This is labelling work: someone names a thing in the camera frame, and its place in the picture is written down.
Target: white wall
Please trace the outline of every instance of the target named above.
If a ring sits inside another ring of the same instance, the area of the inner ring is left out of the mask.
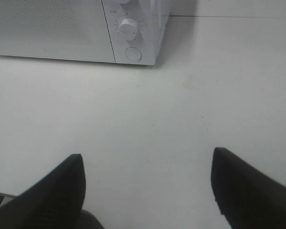
[[[286,0],[174,0],[172,15],[286,17]]]

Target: black object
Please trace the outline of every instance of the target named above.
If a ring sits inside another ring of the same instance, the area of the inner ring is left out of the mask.
[[[286,229],[286,187],[225,148],[216,148],[211,184],[233,229]]]
[[[0,229],[102,229],[93,215],[81,212],[85,190],[82,156],[71,155],[0,208]]]

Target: microwave knob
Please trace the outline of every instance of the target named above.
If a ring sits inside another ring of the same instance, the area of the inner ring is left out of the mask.
[[[119,26],[119,32],[126,40],[132,41],[139,34],[139,25],[132,19],[124,19]]]
[[[116,2],[120,3],[120,4],[126,4],[128,3],[130,0],[115,0]]]

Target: white countertop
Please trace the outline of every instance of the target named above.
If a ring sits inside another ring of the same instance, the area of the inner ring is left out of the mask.
[[[286,185],[286,19],[171,18],[154,67],[0,56],[0,192],[81,153],[107,229],[226,229],[216,146]]]

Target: microwave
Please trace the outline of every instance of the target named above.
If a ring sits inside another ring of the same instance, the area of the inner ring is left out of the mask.
[[[0,55],[154,65],[171,0],[0,0]]]

